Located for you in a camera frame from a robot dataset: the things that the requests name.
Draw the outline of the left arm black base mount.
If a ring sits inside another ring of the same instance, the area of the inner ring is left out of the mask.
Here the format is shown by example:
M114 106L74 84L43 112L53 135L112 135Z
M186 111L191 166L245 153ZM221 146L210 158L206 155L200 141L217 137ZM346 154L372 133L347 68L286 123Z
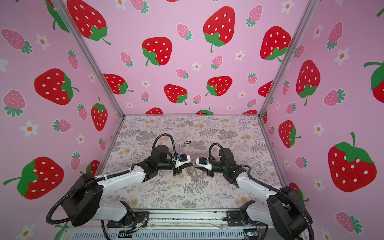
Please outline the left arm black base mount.
M133 229L136 226L145 228L149 220L150 212L147 211L134 211L129 212L119 222L108 221L107 228L128 228Z

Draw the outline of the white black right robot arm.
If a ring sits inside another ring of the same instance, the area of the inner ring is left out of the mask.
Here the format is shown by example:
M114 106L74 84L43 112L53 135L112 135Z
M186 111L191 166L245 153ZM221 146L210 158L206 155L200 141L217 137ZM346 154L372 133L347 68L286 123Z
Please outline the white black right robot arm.
M285 240L302 240L304 232L307 232L309 240L315 239L312 217L293 188L285 186L278 189L254 178L252 167L238 165L229 148L221 148L220 160L216 161L212 156L212 148L209 148L207 158L197 158L196 168L205 171L209 177L222 173L230 184L253 194L268 207L263 210L253 207L253 202L246 204L243 209L247 221L273 226Z

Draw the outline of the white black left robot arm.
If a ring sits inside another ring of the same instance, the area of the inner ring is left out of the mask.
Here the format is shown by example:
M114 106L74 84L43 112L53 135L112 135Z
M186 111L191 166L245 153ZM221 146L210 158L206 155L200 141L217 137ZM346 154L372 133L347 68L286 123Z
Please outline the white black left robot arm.
M104 176L83 174L70 189L68 198L61 206L74 227L97 220L131 227L136 222L132 208L124 201L105 202L103 198L129 185L149 181L156 177L160 170L172 171L176 176L191 166L191 156L172 155L167 146L158 145L152 149L148 158L128 170Z

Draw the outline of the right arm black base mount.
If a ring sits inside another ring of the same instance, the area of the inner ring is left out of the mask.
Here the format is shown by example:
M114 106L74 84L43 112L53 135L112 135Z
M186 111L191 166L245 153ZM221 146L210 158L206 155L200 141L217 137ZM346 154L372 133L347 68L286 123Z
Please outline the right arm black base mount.
M252 221L244 211L226 211L226 217L223 221L227 222L230 227L265 227L261 222Z

